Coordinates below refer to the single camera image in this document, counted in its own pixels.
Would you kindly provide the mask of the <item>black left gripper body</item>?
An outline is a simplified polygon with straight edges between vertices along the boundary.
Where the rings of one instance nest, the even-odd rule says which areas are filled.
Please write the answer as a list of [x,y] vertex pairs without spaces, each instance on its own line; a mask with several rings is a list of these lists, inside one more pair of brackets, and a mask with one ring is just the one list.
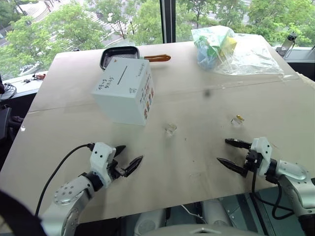
[[115,157],[116,156],[114,155],[113,160],[109,163],[107,167],[107,172],[112,181],[118,179],[119,177],[123,177],[124,175],[124,169],[118,166],[118,161],[115,160]]

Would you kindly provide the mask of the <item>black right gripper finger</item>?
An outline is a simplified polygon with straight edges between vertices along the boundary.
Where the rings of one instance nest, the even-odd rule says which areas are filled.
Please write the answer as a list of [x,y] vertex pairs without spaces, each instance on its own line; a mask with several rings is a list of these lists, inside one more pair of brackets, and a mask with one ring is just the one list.
[[239,140],[239,139],[233,139],[233,138],[228,138],[224,140],[226,144],[231,145],[236,148],[244,148],[244,149],[251,149],[252,144]]
[[247,176],[248,170],[243,167],[237,166],[234,162],[227,160],[225,158],[217,158],[217,160],[228,169],[240,174],[242,177]]

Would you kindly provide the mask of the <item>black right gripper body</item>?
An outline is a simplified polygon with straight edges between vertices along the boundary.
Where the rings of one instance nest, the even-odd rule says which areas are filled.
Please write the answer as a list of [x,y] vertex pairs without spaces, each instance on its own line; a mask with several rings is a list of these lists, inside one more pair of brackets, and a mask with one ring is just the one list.
[[255,173],[260,167],[262,162],[262,154],[256,150],[248,148],[248,153],[245,158],[243,168],[245,169],[243,176],[246,176],[248,171]]

